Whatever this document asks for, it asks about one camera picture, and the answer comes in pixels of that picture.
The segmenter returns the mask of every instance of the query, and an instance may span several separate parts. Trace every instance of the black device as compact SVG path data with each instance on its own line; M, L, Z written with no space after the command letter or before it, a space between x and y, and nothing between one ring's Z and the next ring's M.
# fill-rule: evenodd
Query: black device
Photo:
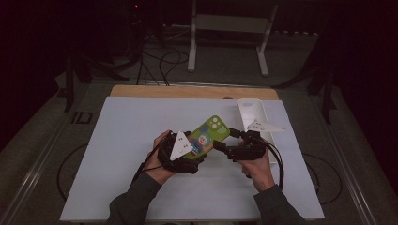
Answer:
M184 132L185 136L189 136L191 133ZM162 167L168 171L176 172L176 173L196 173L198 171L198 166L201 162L205 160L207 154L204 154L195 159L187 159L185 157L179 157L176 160L170 160L170 156L173 151L173 146L176 142L176 134L169 133L169 135L164 140L164 144L162 144L159 148L158 152L158 160L161 163Z
M228 159L236 160L255 160L261 158L266 152L267 149L272 153L272 155L276 158L279 165L279 188L283 188L283 162L281 155L279 154L278 149L271 143L266 142L260 136L260 132L249 130L247 132L240 131L237 129L229 128L230 136L234 138L242 138L244 145L242 146L226 146L223 142L213 141L214 149L224 152ZM185 136L189 136L190 132L184 132ZM139 174L143 171L144 166L147 161L152 157L152 155L158 151L158 160L161 163L161 166L171 172L175 173L196 173L198 171L198 166L201 162L205 160L207 154L200 156L196 159L187 159L184 157L179 157L176 160L170 160L170 156L173 151L173 147L176 142L176 134L173 132L169 132L169 134L156 146L146 160L141 164L137 173L134 175L133 182L138 178Z

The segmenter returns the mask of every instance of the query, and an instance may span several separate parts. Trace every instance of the gray floor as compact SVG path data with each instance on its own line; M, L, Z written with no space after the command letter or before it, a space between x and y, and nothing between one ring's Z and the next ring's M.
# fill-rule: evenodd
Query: gray floor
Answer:
M232 48L223 42L209 40L208 34L200 39L196 70L187 72L187 64L178 65L168 75L171 84L211 83L212 85L249 85L268 87L297 75L316 41L316 37L271 36L266 49L270 76L260 75L252 41L242 41ZM189 36L173 38L168 46L188 52ZM159 45L149 42L146 53L161 57L170 50L153 49ZM173 54L166 60L176 60ZM148 56L145 64L154 77L161 81L159 60ZM164 70L171 65L163 65ZM32 192L26 192L27 201L18 204L14 224L65 224L58 219L64 201L56 186L57 171L64 158L78 146L87 143L95 127L104 99L116 83L135 83L138 65L124 71L128 82L116 82L97 75L91 84L76 83L76 101L70 113L63 112L65 100L52 97L22 128L0 155L0 207L2 214L12 202L25 175L43 150L51 154L39 172L39 180ZM146 75L148 83L153 83ZM336 109L330 113L331 126L319 114L320 96L309 97L303 81L285 90L277 90L295 130L303 153L323 158L333 165L343 180L342 194L334 201L323 204L325 218L310 224L397 224L398 200L366 142L355 118L346 106L338 88L333 90ZM93 113L89 124L72 124L75 112ZM61 187L68 192L84 155L84 148L72 155L60 173ZM339 192L339 178L327 164L304 157L314 168L320 180L318 198L324 203ZM315 176L310 172L313 181Z

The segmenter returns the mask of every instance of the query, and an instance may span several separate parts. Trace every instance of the green phone case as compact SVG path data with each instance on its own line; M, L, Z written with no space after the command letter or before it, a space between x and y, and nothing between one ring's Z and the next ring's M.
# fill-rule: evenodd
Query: green phone case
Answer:
M196 159L213 149L213 141L222 142L229 136L229 128L218 115L212 115L200 127L188 136L192 151L184 155L187 159Z

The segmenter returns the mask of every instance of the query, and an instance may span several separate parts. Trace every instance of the hand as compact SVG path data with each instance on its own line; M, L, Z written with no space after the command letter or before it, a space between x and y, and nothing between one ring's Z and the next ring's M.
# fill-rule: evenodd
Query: hand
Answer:
M167 136L167 134L169 132L170 132L170 130L166 130L158 138L156 138L153 141L153 148L155 148ZM166 169L164 169L161 166L161 163L158 160L158 151L159 151L159 149L157 149L156 152L151 156L149 161L144 166L144 170L156 168L156 169L153 169L153 170L146 171L146 174L151 176L160 185L163 185L170 177L172 177L176 173L167 171Z
M242 172L252 178L254 187L258 192L275 185L269 165L268 150L261 158L255 160L239 160L237 163L242 165Z

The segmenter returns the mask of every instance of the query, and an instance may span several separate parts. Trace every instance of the dark sleeve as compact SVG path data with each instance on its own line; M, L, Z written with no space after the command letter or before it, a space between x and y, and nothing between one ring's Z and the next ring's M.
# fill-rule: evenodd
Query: dark sleeve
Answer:
M254 199L264 225L307 224L276 185L254 195Z
M107 224L144 224L149 204L160 189L158 182L145 172L141 173L126 193L112 200Z

